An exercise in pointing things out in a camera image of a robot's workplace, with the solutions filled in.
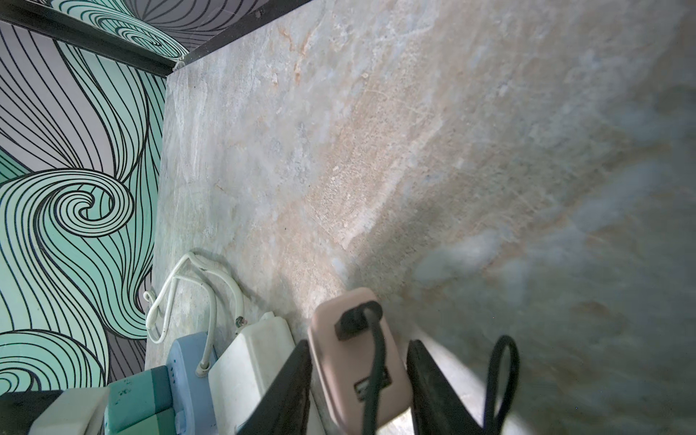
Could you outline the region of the pink end USB charger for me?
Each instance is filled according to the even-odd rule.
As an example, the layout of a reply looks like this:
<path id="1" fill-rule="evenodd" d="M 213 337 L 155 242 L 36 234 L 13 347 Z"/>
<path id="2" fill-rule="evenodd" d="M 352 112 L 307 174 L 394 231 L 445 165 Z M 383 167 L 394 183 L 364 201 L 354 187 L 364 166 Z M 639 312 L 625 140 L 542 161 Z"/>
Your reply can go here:
<path id="1" fill-rule="evenodd" d="M 354 320 L 346 333 L 341 319 L 368 308 L 380 318 L 384 338 L 384 370 L 375 427 L 379 429 L 413 403 L 413 388 L 394 342 L 382 306 L 373 291 L 359 287 L 328 300 L 315 310 L 308 329 L 315 367 L 332 420 L 345 434 L 364 432 L 364 413 L 373 371 L 375 343 L 365 320 Z"/>

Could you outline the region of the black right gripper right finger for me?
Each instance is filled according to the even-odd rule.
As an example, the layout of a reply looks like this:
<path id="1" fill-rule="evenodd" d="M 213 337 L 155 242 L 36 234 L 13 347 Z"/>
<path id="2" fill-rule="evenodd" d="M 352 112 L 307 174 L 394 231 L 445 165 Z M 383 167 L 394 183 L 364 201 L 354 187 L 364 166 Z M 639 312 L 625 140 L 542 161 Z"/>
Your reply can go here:
<path id="1" fill-rule="evenodd" d="M 406 367 L 413 388 L 415 434 L 483 433 L 422 341 L 409 342 Z"/>

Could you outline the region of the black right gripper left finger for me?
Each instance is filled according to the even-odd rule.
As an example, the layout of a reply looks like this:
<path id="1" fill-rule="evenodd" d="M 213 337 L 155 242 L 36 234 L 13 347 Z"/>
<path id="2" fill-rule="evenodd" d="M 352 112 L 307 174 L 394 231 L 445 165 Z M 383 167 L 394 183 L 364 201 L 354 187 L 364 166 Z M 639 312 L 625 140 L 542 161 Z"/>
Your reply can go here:
<path id="1" fill-rule="evenodd" d="M 302 340 L 237 433 L 306 434 L 312 373 L 310 346 L 308 340 Z"/>

